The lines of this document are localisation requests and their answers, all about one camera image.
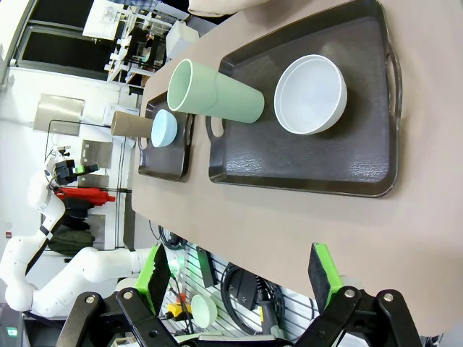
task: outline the bolt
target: bolt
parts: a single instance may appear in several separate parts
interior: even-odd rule
[[[394,300],[394,296],[391,293],[386,293],[384,294],[384,300],[391,302],[392,300]]]
[[[355,292],[352,290],[352,289],[347,289],[345,292],[344,292],[344,295],[347,297],[347,298],[353,298],[355,296]]]

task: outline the desk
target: desk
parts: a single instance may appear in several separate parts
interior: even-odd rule
[[[181,59],[218,68],[230,51],[342,2],[274,0],[234,15],[148,80],[142,110],[167,89]],[[132,206],[308,296],[310,245],[325,242],[341,274],[359,278],[373,295],[401,291],[419,332],[437,335],[463,318],[463,6],[459,0],[383,4],[404,79],[401,168],[391,193],[366,199],[212,184],[211,145],[199,116],[186,183],[141,176],[135,165]]]

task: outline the bowl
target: bowl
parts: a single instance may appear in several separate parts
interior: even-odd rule
[[[217,306],[210,297],[195,295],[191,301],[191,313],[197,326],[206,329],[217,319]]]
[[[294,61],[276,86],[276,118],[293,134],[316,134],[332,127],[347,102],[346,82],[325,56],[311,54]]]
[[[177,119],[166,111],[159,110],[151,128],[151,143],[154,147],[165,147],[174,141],[177,135]]]

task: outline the clothes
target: clothes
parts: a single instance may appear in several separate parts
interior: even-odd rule
[[[188,11],[197,16],[220,17],[233,14],[268,0],[190,0]]]
[[[153,11],[159,0],[109,0],[115,4],[136,6],[138,9]]]

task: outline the red cloth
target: red cloth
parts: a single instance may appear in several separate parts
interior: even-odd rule
[[[108,201],[116,201],[115,197],[112,197],[107,192],[103,192],[99,188],[61,187],[55,194],[61,200],[64,200],[65,197],[78,197],[80,199],[87,200],[88,202],[92,202],[95,206],[103,206]]]

